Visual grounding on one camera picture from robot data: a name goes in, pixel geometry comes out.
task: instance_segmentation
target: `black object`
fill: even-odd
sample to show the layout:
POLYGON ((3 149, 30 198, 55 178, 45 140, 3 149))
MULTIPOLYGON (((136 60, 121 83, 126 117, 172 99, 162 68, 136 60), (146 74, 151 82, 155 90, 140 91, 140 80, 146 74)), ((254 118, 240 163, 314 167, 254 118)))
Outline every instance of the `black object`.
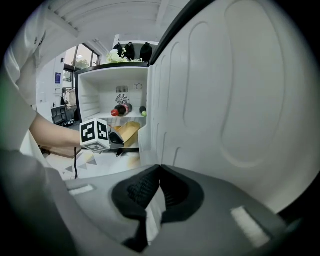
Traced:
POLYGON ((126 57, 128 60, 134 60, 136 58, 134 44, 130 42, 124 48, 126 50, 124 57, 126 57))
POLYGON ((202 206, 205 193, 195 180, 166 165, 162 165, 160 168, 160 186, 164 193, 166 207, 166 211, 162 214, 161 223, 184 222, 202 206))
POLYGON ((140 111, 140 114, 142 114, 143 111, 147 111, 147 108, 145 106, 141 106, 139 111, 140 111))
POLYGON ((78 68, 76 66, 71 66, 71 65, 68 65, 68 64, 64 64, 63 70, 70 71, 70 72, 73 72, 73 71, 76 72, 76 71, 79 71, 79 70, 82 70, 82 69, 80 69, 80 68, 78 68))
POLYGON ((153 49, 150 46, 150 43, 146 42, 145 45, 142 46, 140 51, 140 59, 143 60, 143 62, 148 62, 151 59, 153 49))
POLYGON ((121 57, 121 55, 122 55, 122 46, 121 46, 121 44, 119 42, 115 47, 113 47, 113 50, 118 50, 118 55, 119 55, 119 57, 121 57))
POLYGON ((141 67, 141 68, 148 68, 149 65, 148 63, 144 62, 121 62, 121 63, 109 63, 109 64, 102 64, 99 66, 91 66, 87 67, 84 69, 80 69, 79 71, 75 72, 75 76, 87 73, 90 71, 95 71, 95 70, 104 70, 104 69, 109 69, 109 68, 122 68, 122 67, 141 67))
POLYGON ((66 105, 65 99, 64 97, 61 97, 61 101, 60 101, 61 106, 66 105))
POLYGON ((125 145, 124 141, 115 132, 110 132, 109 139, 113 144, 125 145))
POLYGON ((76 109, 76 110, 74 111, 74 117, 73 117, 73 119, 74 119, 75 122, 79 121, 78 109, 76 109))
POLYGON ((129 179, 119 182, 111 193, 111 198, 120 213, 140 222, 134 238, 123 244, 141 253, 148 246, 146 208, 159 188, 159 165, 155 165, 129 179))
POLYGON ((62 123, 64 123, 65 121, 68 120, 67 119, 67 112, 66 112, 66 105, 51 108, 51 113, 52 113, 52 120, 55 125, 61 125, 62 123))
POLYGON ((74 148, 74 170, 75 170, 75 178, 77 179, 78 177, 78 170, 77 170, 77 148, 74 148))
POLYGON ((73 126, 75 124, 75 120, 71 119, 71 120, 67 120, 65 122, 62 123, 62 126, 63 127, 70 127, 70 126, 73 126))
POLYGON ((130 113, 133 109, 131 104, 126 104, 127 108, 124 105, 117 105, 115 106, 115 110, 118 110, 118 116, 123 117, 124 115, 130 113))
POLYGON ((124 152, 124 150, 123 150, 122 148, 119 148, 118 151, 116 152, 115 157, 117 158, 117 157, 120 156, 123 152, 124 152))

